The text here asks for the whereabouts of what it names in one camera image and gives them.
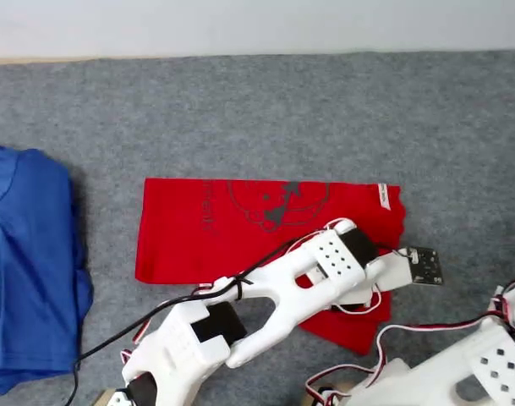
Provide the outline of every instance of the red and white wire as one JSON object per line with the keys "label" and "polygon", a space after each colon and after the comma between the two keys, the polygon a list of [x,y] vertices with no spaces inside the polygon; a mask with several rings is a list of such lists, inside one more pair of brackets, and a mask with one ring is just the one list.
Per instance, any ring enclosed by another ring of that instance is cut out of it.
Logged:
{"label": "red and white wire", "polygon": [[120,358],[122,359],[122,364],[126,365],[131,358],[132,352],[128,349],[123,349],[120,351]]}
{"label": "red and white wire", "polygon": [[363,366],[356,365],[356,364],[335,365],[335,366],[332,366],[331,368],[327,368],[326,370],[322,370],[321,372],[318,372],[317,374],[308,378],[308,380],[305,383],[306,392],[317,402],[319,402],[325,406],[328,406],[331,403],[331,401],[334,399],[335,396],[339,396],[341,398],[345,398],[346,396],[349,396],[348,393],[333,390],[326,398],[323,398],[320,393],[318,393],[313,387],[311,387],[312,384],[319,381],[324,376],[327,376],[327,375],[331,374],[332,372],[336,372],[337,370],[345,370],[345,369],[360,370],[367,374],[371,374],[374,372],[374,370],[372,370],[370,368],[365,368]]}
{"label": "red and white wire", "polygon": [[331,225],[332,224],[335,224],[337,222],[340,222],[342,220],[347,220],[347,221],[351,221],[349,220],[348,218],[346,217],[338,217],[338,218],[335,218],[334,220],[330,220],[327,224],[325,224],[323,226],[323,228],[321,230],[315,230],[314,232],[312,233],[308,233],[306,234],[305,236],[301,237],[300,239],[298,239],[297,241],[295,241],[289,248],[287,251],[285,251],[286,254],[288,254],[289,252],[291,252],[296,246],[302,244],[305,240],[309,239],[310,237],[313,237],[314,235],[317,235],[317,234],[321,234],[321,233],[324,233],[326,230],[330,230],[331,229]]}
{"label": "red and white wire", "polygon": [[316,230],[312,233],[306,234],[305,236],[301,237],[300,239],[297,239],[294,243],[291,244],[291,246],[287,249],[287,251],[285,251],[285,255],[288,254],[289,252],[291,252],[298,245],[301,245],[304,241],[306,241],[310,237],[313,237],[314,235],[321,234],[324,232],[325,232],[325,230]]}
{"label": "red and white wire", "polygon": [[383,348],[383,345],[381,344],[381,339],[383,338],[383,335],[392,330],[392,329],[399,329],[399,330],[406,330],[409,332],[446,332],[446,331],[453,331],[453,330],[463,330],[464,328],[470,328],[473,326],[477,326],[480,324],[484,319],[488,317],[498,317],[501,320],[503,320],[503,313],[500,311],[494,311],[490,310],[479,317],[476,317],[473,320],[469,321],[463,321],[459,323],[452,323],[452,324],[427,324],[427,325],[418,325],[418,326],[404,326],[401,324],[391,324],[389,326],[386,326],[383,328],[379,334],[377,335],[377,338],[375,339],[375,343],[377,345],[377,353],[379,355],[379,360],[377,363],[377,368],[374,372],[374,375],[370,378],[369,383],[366,385],[366,387],[369,387],[377,381],[379,378],[381,372],[383,371],[383,368],[386,364],[386,355],[385,355],[385,349]]}
{"label": "red and white wire", "polygon": [[380,289],[377,287],[377,285],[374,285],[374,287],[372,288],[372,291],[375,292],[377,294],[377,302],[371,306],[370,308],[366,309],[366,310],[361,310],[361,311],[349,311],[349,310],[345,310],[341,304],[338,304],[338,303],[335,303],[334,305],[342,312],[342,313],[345,313],[346,315],[367,315],[369,313],[371,313],[372,311],[374,311],[375,309],[377,309],[379,306],[381,306],[381,303],[383,302],[383,298],[381,296],[381,291]]}

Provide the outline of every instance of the blue t-shirt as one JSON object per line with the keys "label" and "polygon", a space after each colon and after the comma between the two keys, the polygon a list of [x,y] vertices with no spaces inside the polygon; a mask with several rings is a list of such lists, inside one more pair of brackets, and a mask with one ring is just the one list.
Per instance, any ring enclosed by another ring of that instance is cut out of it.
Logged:
{"label": "blue t-shirt", "polygon": [[0,146],[0,394],[72,371],[91,301],[67,169]]}

